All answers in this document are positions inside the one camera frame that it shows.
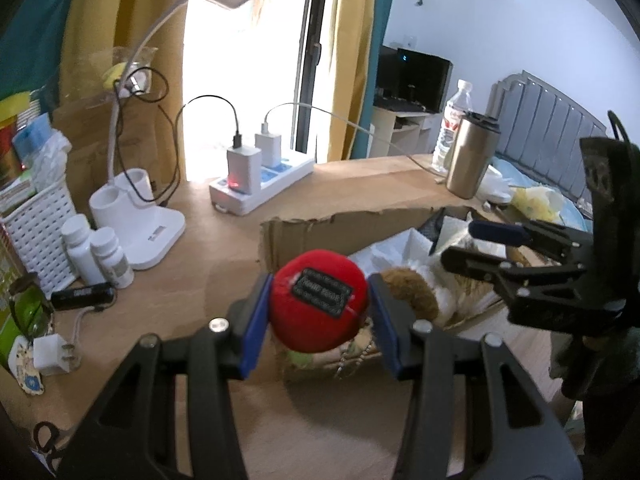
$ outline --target keyboard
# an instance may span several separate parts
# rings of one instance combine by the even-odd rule
[[[373,105],[378,108],[384,108],[391,112],[420,112],[424,113],[427,108],[418,103],[412,103],[404,99],[398,99],[396,97],[382,97],[375,96],[373,99]]]

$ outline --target woven plastic basket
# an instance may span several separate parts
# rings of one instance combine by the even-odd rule
[[[60,235],[62,224],[75,214],[62,178],[2,219],[18,256],[29,272],[38,273],[40,288],[47,297],[78,278]]]

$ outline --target thermos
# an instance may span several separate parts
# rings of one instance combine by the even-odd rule
[[[467,112],[452,147],[447,189],[460,198],[469,199],[478,191],[500,139],[496,119]]]

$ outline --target power strip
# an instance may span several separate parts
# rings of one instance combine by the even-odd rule
[[[315,159],[305,153],[283,150],[282,160],[277,167],[261,167],[258,193],[245,194],[229,189],[225,176],[209,184],[211,203],[235,215],[246,215],[301,178],[313,173],[315,163]]]

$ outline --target desk lamp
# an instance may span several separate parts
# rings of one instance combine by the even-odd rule
[[[176,0],[149,28],[145,37],[135,47],[126,64],[117,87],[117,95],[132,72],[135,59],[148,40],[189,0]],[[235,9],[249,0],[209,0],[226,9]],[[107,157],[108,182],[96,191],[89,200],[91,212],[98,227],[114,229],[131,267],[136,270],[149,269],[158,264],[171,246],[184,232],[184,215],[179,211],[144,202],[132,188],[135,186],[140,196],[151,200],[153,193],[148,173],[141,168],[127,170],[114,175],[114,154],[116,149],[116,124],[118,104],[114,102],[109,127]]]

